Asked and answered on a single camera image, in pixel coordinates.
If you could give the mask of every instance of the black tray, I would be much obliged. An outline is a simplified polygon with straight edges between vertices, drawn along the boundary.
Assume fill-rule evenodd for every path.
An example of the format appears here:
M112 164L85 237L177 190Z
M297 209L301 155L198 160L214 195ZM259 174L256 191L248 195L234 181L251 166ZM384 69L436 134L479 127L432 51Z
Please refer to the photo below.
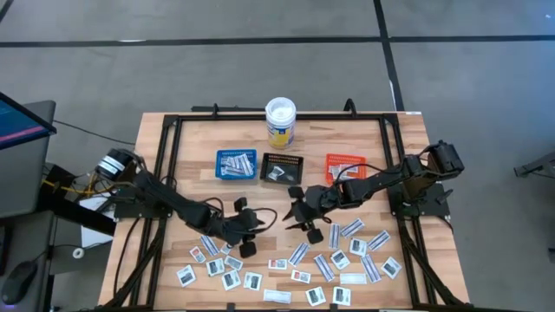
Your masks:
M283 171L282 174L271 174L276 166L280 169L280 171ZM264 153L264 157L262 158L262 168L260 169L260 179L273 183L299 185L301 184L302 178L302 157L275 153Z

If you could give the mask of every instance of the robotic arm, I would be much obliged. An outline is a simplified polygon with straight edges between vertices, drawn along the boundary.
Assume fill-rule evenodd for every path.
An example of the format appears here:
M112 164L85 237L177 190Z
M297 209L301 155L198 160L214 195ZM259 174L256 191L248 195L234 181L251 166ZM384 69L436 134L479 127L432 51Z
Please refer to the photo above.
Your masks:
M154 207L163 205L171 208L188 227L202 235L218 237L230 246L242 242L239 247L241 257L256 254L256 245L252 239L271 226L257 229L264 222L257 219L257 209L245 208L246 198L240 198L235 202L235 212L238 214L227 218L224 217L223 207L218 208L207 202L184 198L150 173L142 157L127 150L110 150L95 170L104 179L118 185L128 185L134 191L137 200Z
M428 153L428 164L421 163L421 156ZM426 147L418 155L407 155L401 163L366 179L338 179L332 186L313 185L306 192L300 187L291 187L289 194L295 201L285 219L295 217L297 224L287 229L308 231L312 244L323 240L322 232L314 221L321 218L326 223L331 220L325 215L335 209L352 209L369 200L374 193L388 187L402 187L403 202L414 203L423 199L423 194L436 181L452 179L464 170L454 146L440 141Z

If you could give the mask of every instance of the small tray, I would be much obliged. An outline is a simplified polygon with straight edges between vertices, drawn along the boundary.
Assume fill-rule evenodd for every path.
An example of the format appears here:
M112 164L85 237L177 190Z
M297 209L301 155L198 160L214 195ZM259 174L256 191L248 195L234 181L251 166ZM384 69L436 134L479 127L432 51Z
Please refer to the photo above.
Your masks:
M302 157L264 153L260 179L286 185L299 185L303 178Z
M223 174L221 169L221 160L224 157L239 156L246 154L252 165L253 173L250 175L231 175ZM237 149L237 150L219 150L216 153L216 178L220 179L254 179L257 175L257 150L255 149Z

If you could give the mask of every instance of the yellow wire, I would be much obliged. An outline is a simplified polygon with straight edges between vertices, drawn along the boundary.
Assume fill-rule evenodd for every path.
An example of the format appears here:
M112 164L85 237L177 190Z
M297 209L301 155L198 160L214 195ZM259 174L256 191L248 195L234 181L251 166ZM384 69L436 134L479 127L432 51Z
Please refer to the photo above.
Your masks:
M43 180L42 182L43 182L45 185L50 185L50 186L52 186L52 187L55 187L55 186L56 186L54 183L52 183L52 182L50 182L50 181L47 181L47 180ZM77 194L94 195L94 194L98 194L98 193L102 193L102 192L109 191L110 189L112 189L112 187L114 187L114 186L112 185L112 186L110 186L110 187L107 187L107 188L105 188L105 189L103 189L103 190L99 190L99 191L77 191L77 190L74 190L74 189L72 189L72 188L65 187L65 186L61 186L60 189L61 189L61 190L64 190L64 191L67 191L67 192L74 192L74 193L77 193Z

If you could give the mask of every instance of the card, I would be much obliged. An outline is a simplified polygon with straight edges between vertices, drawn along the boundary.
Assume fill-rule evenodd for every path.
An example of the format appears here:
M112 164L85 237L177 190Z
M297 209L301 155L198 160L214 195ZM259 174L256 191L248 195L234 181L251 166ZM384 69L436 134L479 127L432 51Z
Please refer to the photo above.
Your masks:
M289 258L289 263L291 263L294 267L297 267L301 260L303 260L304 255L310 249L310 246L307 243L302 243L298 245L298 247L293 251L293 254Z
M291 272L291 279L297 282L310 283L310 273L293 270Z
M239 271L239 270L241 270L241 268L243 268L243 261L238 260L238 259L236 259L234 257L231 257L231 256L225 257L224 264L231 266L233 269L235 269L237 271Z
M401 265L396 262L393 257L389 257L388 260L382 265L383 273L387 274L391 279L394 279L399 271L401 270Z
M366 276L364 273L342 273L339 275L339 281L341 285L361 285L366 283Z
M229 247L227 243L224 243L224 245L222 246L222 248L219 249L219 251L223 254L229 255L229 252L232 251L232 249Z
M332 250L339 248L339 224L331 224L330 226L330 243L328 247Z
M350 306L350 289L334 287L333 303Z
M349 259L345 256L342 250L338 250L331 255L331 262L338 270L343 270L350 264Z
M268 260L268 269L287 270L287 259Z
M181 287L186 287L188 284L197 280L197 277L194 275L191 264L177 271L177 278L179 278L180 280Z
M193 249L189 250L191 256L193 256L194 260L198 263L203 263L206 261L205 255L200 251L199 246L194 246Z
M200 237L200 242L205 246L211 257L218 255L219 249L210 237L203 235Z
M320 272L322 272L323 278L326 280L326 282L329 282L332 279L336 278L336 275L333 273L322 254L314 257L314 261L316 261L316 265L320 269Z
M246 272L245 282L243 287L251 290L260 290L260 284L262 284L262 274Z
M264 301L289 304L291 292L264 289Z
M212 260L206 263L206 269L208 270L208 276L216 276L218 274L222 274L225 271L224 267L224 260L222 258L218 258L216 260Z
M357 220L353 221L351 224L342 228L341 235L345 238L352 237L363 227L364 227L364 222L360 218L358 218Z
M225 291L234 289L241 284L239 273L237 270L231 270L222 276L222 283L224 284Z
M371 283L380 282L382 277L380 276L380 272L376 268L374 261L372 261L372 257L370 255L366 255L361 257L362 266L364 267L364 271L366 275L370 279Z
M323 295L322 287L306 290L305 293L306 298L309 300L310 306L312 307L326 302L326 297Z
M372 238L371 241L368 242L368 248L370 251L377 250L378 248L382 247L385 242L389 241L390 236L389 233L385 230L380 232L376 237Z
M349 251L352 254L363 257L366 255L366 242L358 238L351 239Z

